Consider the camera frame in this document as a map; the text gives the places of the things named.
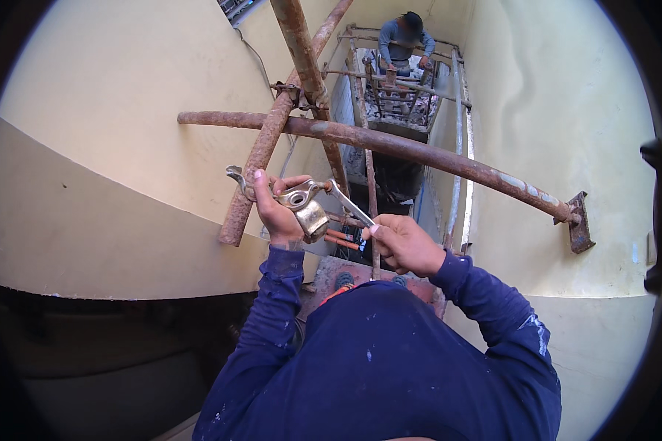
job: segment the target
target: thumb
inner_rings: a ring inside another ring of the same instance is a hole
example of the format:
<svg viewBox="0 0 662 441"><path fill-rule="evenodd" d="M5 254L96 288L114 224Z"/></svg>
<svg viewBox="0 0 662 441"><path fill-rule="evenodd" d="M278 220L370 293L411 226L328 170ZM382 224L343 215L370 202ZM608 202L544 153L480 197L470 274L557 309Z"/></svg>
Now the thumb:
<svg viewBox="0 0 662 441"><path fill-rule="evenodd" d="M253 183L255 190L255 199L257 199L257 206L263 209L273 207L276 202L273 195L270 194L270 179L267 177L265 170L258 169L255 171L255 182Z"/></svg>
<svg viewBox="0 0 662 441"><path fill-rule="evenodd" d="M400 237L391 228L376 224L370 227L371 236L383 242L390 251L395 251L399 246Z"/></svg>

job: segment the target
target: window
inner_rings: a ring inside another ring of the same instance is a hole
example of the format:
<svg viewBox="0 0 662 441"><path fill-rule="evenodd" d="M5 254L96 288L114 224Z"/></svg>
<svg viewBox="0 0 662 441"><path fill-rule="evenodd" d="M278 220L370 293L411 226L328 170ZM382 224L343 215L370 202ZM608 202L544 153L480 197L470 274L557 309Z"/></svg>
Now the window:
<svg viewBox="0 0 662 441"><path fill-rule="evenodd" d="M265 0L218 0L223 13L228 17L228 21L233 25L243 20L243 17L252 11L255 5L263 3Z"/></svg>

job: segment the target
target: sleeve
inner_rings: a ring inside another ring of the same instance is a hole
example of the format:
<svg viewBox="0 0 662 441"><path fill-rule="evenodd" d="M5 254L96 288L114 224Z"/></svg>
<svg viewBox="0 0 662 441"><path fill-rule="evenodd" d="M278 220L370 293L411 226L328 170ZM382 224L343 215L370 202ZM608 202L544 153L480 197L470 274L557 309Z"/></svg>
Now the sleeve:
<svg viewBox="0 0 662 441"><path fill-rule="evenodd" d="M391 23L385 23L380 29L380 35L378 36L378 50L380 56L385 59L387 64L392 64L392 59L389 57L389 41L392 40L392 33L394 29L392 28Z"/></svg>
<svg viewBox="0 0 662 441"><path fill-rule="evenodd" d="M470 257L457 258L450 251L429 281L442 288L466 316L478 322L488 344L485 355L499 361L518 376L529 375L548 390L560 394L558 376L547 351L549 331L539 321L530 302Z"/></svg>
<svg viewBox="0 0 662 441"><path fill-rule="evenodd" d="M270 246L260 266L260 290L241 330L238 345L216 377L201 409L193 438L224 438L247 411L257 394L294 355L288 345L299 312L304 278L303 251Z"/></svg>
<svg viewBox="0 0 662 441"><path fill-rule="evenodd" d="M436 47L436 42L426 31L421 31L421 43L424 45L424 55L430 57Z"/></svg>

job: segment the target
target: metal base plate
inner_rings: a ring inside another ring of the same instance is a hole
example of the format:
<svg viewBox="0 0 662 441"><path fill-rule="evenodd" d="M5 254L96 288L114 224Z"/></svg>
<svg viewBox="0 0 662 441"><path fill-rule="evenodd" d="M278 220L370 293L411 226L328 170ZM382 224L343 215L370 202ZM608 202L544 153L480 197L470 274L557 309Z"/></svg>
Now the metal base plate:
<svg viewBox="0 0 662 441"><path fill-rule="evenodd" d="M299 299L301 301L301 311L298 317L306 320L310 313L316 311L319 304L334 292L334 282L336 276L341 272L347 271L353 275L356 284L367 282L371 278L372 268L350 260L338 259L332 256L324 256L319 261L316 277L314 278L314 288L316 292L310 293L302 290ZM397 273L393 271L380 270L382 280L391 281ZM419 297L424 303L434 308L437 317L443 319L446 312L446 299L440 289L429 283L428 279L420 279L412 275L405 275L407 289Z"/></svg>
<svg viewBox="0 0 662 441"><path fill-rule="evenodd" d="M581 216L581 222L578 224L575 222L569 222L569 241L571 242L571 251L576 254L580 254L591 248L593 245L596 245L596 243L591 240L591 233L589 232L589 219L588 216L586 216L586 205L584 204L586 194L585 191L580 191L579 194L574 196L574 198L568 203L574 207L572 212Z"/></svg>

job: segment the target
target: shoe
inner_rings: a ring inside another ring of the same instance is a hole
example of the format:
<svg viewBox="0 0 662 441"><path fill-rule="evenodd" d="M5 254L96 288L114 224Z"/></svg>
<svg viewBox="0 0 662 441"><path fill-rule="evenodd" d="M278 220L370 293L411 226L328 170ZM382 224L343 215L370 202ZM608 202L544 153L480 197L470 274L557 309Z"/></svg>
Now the shoe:
<svg viewBox="0 0 662 441"><path fill-rule="evenodd" d="M400 287L407 287L407 279L401 275L396 275L392 278L392 283L398 284Z"/></svg>
<svg viewBox="0 0 662 441"><path fill-rule="evenodd" d="M344 272L342 272L342 273L340 273L339 275L336 276L336 282L334 283L333 289L334 289L334 291L338 291L339 289L341 289L346 284L350 284L350 285L355 285L356 284L356 281L353 278L353 275L348 271L344 271Z"/></svg>

